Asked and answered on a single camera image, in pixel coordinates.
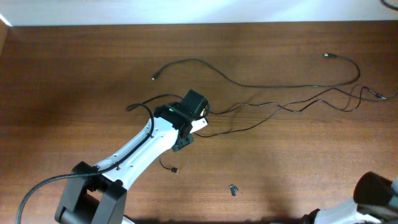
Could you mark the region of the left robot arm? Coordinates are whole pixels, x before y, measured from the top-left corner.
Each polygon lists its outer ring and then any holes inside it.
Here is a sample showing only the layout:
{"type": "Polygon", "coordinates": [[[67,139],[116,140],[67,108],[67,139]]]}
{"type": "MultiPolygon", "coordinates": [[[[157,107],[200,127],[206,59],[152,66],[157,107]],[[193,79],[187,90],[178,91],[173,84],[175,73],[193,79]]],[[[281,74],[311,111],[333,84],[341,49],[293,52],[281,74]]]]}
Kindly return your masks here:
{"type": "Polygon", "coordinates": [[[163,152],[179,151],[193,142],[192,133],[208,122],[208,100],[190,90],[180,102],[156,107],[135,137],[108,158],[90,166],[80,162],[67,180],[55,221],[67,223],[131,223],[125,216],[127,191],[163,152]]]}

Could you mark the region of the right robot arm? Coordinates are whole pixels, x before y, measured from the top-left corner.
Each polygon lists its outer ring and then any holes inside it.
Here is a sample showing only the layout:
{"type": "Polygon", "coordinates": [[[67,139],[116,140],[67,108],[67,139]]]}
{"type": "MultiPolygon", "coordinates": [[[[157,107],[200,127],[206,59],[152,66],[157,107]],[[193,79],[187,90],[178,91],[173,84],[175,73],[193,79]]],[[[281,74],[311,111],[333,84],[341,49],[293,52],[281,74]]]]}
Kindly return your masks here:
{"type": "Polygon", "coordinates": [[[365,173],[353,196],[329,209],[316,209],[304,215],[299,224],[397,224],[397,180],[377,173],[365,173]]]}

